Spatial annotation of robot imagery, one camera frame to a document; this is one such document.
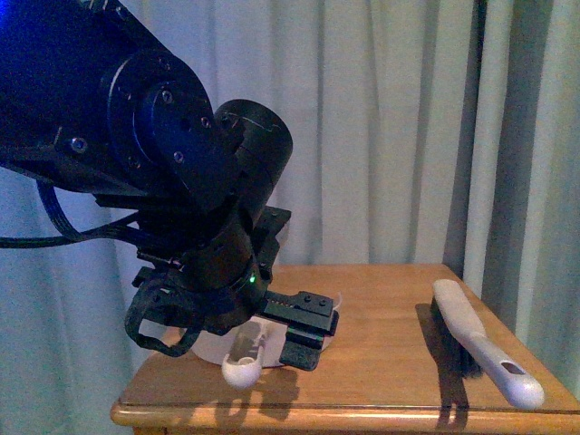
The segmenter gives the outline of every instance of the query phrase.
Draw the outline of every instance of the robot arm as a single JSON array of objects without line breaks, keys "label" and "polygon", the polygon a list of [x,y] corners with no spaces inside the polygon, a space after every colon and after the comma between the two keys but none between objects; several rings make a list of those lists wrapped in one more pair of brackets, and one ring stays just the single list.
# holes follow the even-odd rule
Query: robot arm
[{"label": "robot arm", "polygon": [[[0,247],[132,243],[152,264],[125,319],[138,345],[180,356],[201,330],[257,314],[289,325],[281,361],[313,370],[332,304],[267,290],[290,218],[266,206],[292,152],[282,120],[245,100],[214,114],[196,74],[116,0],[0,1],[0,56],[0,165],[37,180],[62,234]],[[54,186],[134,213],[79,233]],[[143,319],[186,332],[167,346],[139,333]]]}]

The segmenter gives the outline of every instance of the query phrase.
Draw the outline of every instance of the wooden table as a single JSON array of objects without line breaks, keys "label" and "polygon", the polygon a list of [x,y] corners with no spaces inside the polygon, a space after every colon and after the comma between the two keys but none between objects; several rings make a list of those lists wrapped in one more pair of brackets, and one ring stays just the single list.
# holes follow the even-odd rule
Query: wooden table
[{"label": "wooden table", "polygon": [[337,334],[314,372],[268,369],[251,391],[234,391],[193,353],[154,353],[111,417],[149,435],[580,433],[580,403],[465,286],[490,338],[540,381],[546,402],[520,411],[487,376],[450,370],[430,317],[440,278],[458,280],[445,266],[280,266],[277,292],[343,294]]}]

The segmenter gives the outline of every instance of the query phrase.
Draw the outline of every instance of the black cable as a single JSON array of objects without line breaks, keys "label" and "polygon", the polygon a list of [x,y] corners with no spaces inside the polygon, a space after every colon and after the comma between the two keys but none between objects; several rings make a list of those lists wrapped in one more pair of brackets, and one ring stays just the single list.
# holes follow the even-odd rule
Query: black cable
[{"label": "black cable", "polygon": [[27,249],[39,247],[60,247],[95,238],[110,238],[130,243],[136,247],[171,249],[172,245],[164,237],[153,236],[137,228],[127,227],[137,220],[139,213],[83,232],[77,231],[64,215],[54,187],[37,181],[38,192],[44,209],[62,237],[0,237],[0,248]]}]

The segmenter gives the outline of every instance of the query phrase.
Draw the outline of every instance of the white curtain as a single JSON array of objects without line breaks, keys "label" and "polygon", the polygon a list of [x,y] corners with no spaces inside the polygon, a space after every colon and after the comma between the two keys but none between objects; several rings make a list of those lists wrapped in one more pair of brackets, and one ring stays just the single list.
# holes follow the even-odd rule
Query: white curtain
[{"label": "white curtain", "polygon": [[464,279],[580,397],[580,3],[489,2]]},{"label": "white curtain", "polygon": [[[287,123],[295,150],[271,200],[293,211],[281,262],[443,262],[461,274],[468,204],[487,189],[469,207],[471,231],[479,210],[488,216],[468,237],[466,261],[484,262],[475,287],[579,394],[578,13],[574,1],[525,3],[492,14],[501,4],[489,2],[481,71],[496,73],[496,56],[505,76],[478,87],[484,11],[469,1],[125,2],[198,74],[214,109],[246,98]],[[511,34],[496,25],[489,54],[495,16]],[[484,105],[484,86],[498,88],[497,106]],[[486,120],[491,144],[474,150]],[[481,149],[491,163],[476,163]],[[498,169],[481,175],[488,164]],[[32,181],[0,175],[2,234],[53,234]],[[118,215],[90,195],[59,197],[80,228]],[[0,251],[1,433],[128,433],[108,413],[145,355],[122,328],[134,255],[110,241]]]}]

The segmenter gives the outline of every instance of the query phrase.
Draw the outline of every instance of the brush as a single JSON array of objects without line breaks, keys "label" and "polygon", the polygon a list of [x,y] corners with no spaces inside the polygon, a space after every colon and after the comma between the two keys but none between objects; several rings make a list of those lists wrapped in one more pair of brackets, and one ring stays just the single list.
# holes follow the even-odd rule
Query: brush
[{"label": "brush", "polygon": [[521,365],[493,344],[483,323],[459,284],[441,279],[433,284],[431,311],[439,325],[443,342],[455,358],[464,377],[485,372],[506,400],[523,410],[534,410],[544,403],[544,390]]}]

